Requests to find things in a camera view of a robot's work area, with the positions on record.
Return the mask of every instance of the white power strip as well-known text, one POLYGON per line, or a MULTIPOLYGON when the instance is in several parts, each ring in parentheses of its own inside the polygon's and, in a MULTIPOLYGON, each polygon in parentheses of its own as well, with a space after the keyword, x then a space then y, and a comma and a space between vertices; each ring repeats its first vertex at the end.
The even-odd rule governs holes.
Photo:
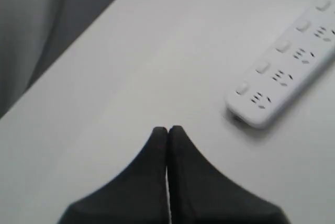
POLYGON ((246 72, 227 108, 252 127, 266 127, 334 54, 335 0, 317 0, 246 72))

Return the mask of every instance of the power strip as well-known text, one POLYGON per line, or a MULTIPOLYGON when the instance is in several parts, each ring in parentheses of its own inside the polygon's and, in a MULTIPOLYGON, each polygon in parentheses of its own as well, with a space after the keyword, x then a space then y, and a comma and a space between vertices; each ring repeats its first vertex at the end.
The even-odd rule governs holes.
POLYGON ((335 0, 317 0, 246 72, 227 108, 252 127, 266 127, 334 53, 335 0))

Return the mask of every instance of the power strip switch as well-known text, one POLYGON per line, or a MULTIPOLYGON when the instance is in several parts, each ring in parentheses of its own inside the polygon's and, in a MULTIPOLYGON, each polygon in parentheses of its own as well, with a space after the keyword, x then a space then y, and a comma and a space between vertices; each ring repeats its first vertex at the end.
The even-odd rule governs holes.
POLYGON ((335 54, 335 0, 317 0, 228 93, 227 108, 265 128, 335 54))

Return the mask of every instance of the desk surface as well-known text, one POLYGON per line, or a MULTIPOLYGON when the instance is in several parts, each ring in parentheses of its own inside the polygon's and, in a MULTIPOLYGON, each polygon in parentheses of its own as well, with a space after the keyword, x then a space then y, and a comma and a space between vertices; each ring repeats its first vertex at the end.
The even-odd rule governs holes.
POLYGON ((231 81, 312 1, 116 0, 0 121, 0 222, 56 223, 154 126, 178 124, 292 223, 332 223, 334 66, 267 131, 222 113, 231 81))

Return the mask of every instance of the white desk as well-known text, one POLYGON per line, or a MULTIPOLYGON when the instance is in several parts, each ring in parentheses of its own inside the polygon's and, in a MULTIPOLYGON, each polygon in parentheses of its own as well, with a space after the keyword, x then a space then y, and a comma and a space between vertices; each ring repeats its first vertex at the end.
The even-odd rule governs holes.
POLYGON ((294 224, 335 220, 335 71, 255 133, 222 116, 241 74, 313 0, 117 0, 0 121, 0 222, 55 223, 182 125, 294 224))

